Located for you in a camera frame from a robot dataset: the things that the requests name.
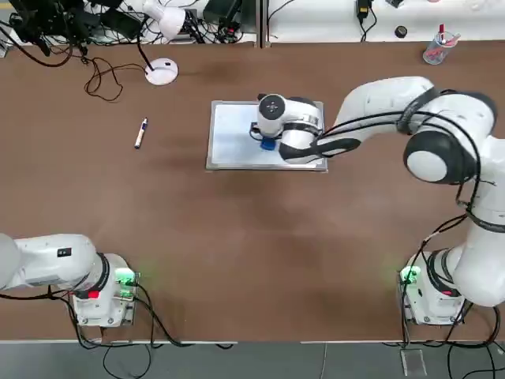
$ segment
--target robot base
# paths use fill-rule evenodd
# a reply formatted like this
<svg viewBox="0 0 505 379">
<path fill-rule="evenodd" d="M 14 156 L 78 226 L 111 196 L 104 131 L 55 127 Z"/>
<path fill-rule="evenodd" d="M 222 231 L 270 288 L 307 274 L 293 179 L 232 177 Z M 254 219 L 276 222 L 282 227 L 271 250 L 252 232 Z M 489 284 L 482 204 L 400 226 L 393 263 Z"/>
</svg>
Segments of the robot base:
<svg viewBox="0 0 505 379">
<path fill-rule="evenodd" d="M 413 257 L 407 262 L 407 266 L 398 276 L 398 293 L 400 306 L 402 293 L 405 288 L 404 279 L 410 270 L 410 284 L 406 286 L 404 301 L 405 317 L 419 325 L 452 325 L 459 315 L 465 302 L 462 296 L 451 297 L 438 291 L 430 282 L 425 260 L 419 256 L 415 265 L 412 266 Z"/>
<path fill-rule="evenodd" d="M 79 325 L 113 328 L 133 323 L 135 302 L 122 298 L 122 286 L 117 281 L 115 272 L 118 268 L 129 269 L 125 260 L 116 254 L 105 254 L 109 261 L 109 279 L 100 291 L 98 298 L 80 299 L 73 296 L 73 307 Z M 136 294 L 137 287 L 131 287 Z"/>
</svg>

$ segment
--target white lamp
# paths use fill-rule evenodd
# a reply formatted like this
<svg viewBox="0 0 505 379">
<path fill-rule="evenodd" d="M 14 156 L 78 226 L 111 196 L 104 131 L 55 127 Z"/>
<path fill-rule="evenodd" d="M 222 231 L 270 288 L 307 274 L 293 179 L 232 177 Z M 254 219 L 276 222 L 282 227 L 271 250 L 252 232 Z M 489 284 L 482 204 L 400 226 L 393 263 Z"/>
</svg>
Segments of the white lamp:
<svg viewBox="0 0 505 379">
<path fill-rule="evenodd" d="M 158 0 L 146 0 L 143 11 L 158 22 L 159 30 L 165 38 L 172 40 L 182 29 L 186 12 L 173 6 L 162 6 Z M 149 62 L 138 45 L 139 51 L 148 64 L 145 77 L 154 85 L 165 85 L 173 82 L 179 74 L 177 63 L 168 58 L 158 58 Z"/>
</svg>

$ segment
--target green led indicator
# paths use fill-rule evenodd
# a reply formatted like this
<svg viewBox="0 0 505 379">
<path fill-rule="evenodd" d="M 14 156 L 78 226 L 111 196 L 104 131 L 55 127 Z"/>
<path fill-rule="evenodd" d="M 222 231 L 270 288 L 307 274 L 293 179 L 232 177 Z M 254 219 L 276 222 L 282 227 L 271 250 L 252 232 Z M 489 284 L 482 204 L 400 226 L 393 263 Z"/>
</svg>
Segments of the green led indicator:
<svg viewBox="0 0 505 379">
<path fill-rule="evenodd" d="M 120 284 L 133 285 L 135 283 L 135 272 L 133 272 L 129 268 L 116 268 L 115 275 L 116 280 Z"/>
<path fill-rule="evenodd" d="M 401 272 L 400 276 L 402 281 L 405 282 L 407 279 L 409 283 L 416 283 L 417 277 L 421 274 L 421 269 L 418 266 L 406 266 Z"/>
</svg>

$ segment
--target plastic cup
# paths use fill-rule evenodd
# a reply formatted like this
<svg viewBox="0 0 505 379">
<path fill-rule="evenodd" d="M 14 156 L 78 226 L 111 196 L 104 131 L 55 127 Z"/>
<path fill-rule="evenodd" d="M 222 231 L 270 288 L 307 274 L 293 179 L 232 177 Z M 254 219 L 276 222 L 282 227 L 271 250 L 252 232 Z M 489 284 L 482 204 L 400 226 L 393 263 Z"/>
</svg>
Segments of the plastic cup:
<svg viewBox="0 0 505 379">
<path fill-rule="evenodd" d="M 436 33 L 435 38 L 423 53 L 423 59 L 429 65 L 439 65 L 449 54 L 451 49 L 458 44 L 456 36 L 449 32 Z"/>
</svg>

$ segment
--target table surface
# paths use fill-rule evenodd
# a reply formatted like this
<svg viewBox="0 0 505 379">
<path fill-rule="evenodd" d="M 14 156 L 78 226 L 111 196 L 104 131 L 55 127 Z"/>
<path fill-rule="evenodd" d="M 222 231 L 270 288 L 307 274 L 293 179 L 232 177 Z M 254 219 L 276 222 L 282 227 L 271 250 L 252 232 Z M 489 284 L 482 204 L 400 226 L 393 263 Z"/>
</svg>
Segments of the table surface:
<svg viewBox="0 0 505 379">
<path fill-rule="evenodd" d="M 459 43 L 441 66 L 422 62 L 423 46 L 145 47 L 149 57 L 174 59 L 180 75 L 155 88 L 142 72 L 122 70 L 117 103 L 84 92 L 92 67 L 79 59 L 46 69 L 11 51 L 0 60 L 0 231 L 81 233 L 99 251 L 122 255 L 183 340 L 398 340 L 396 272 L 460 212 L 455 188 L 409 175 L 404 137 L 373 138 L 331 160 L 326 174 L 210 172 L 205 160 L 215 99 L 304 96 L 324 102 L 329 126 L 358 85 L 421 75 L 440 88 L 485 92 L 505 111 L 503 43 Z M 135 47 L 92 47 L 90 56 L 141 63 Z M 115 91 L 104 77 L 100 93 Z M 150 125 L 137 151 L 144 117 Z M 496 134 L 505 137 L 500 124 Z M 464 234 L 462 227 L 433 246 Z M 146 340 L 149 321 L 141 310 L 133 328 L 109 338 Z M 482 340 L 493 323 L 492 312 L 477 308 L 454 338 Z M 0 340 L 75 339 L 64 305 L 51 301 L 2 301 L 0 325 Z M 446 332 L 411 328 L 419 340 Z"/>
</svg>

